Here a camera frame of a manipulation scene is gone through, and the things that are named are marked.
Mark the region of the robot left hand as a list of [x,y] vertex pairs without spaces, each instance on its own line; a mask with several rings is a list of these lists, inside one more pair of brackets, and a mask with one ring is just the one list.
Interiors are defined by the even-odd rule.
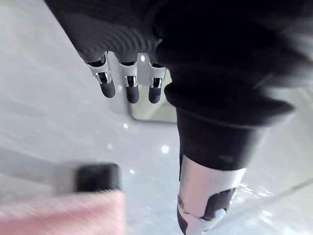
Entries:
[[149,101],[176,109],[177,219],[199,235],[224,217],[268,129],[294,107],[268,89],[313,81],[310,0],[48,0],[46,5],[104,96],[115,95],[108,54],[127,99],[139,100],[137,61],[150,59]]

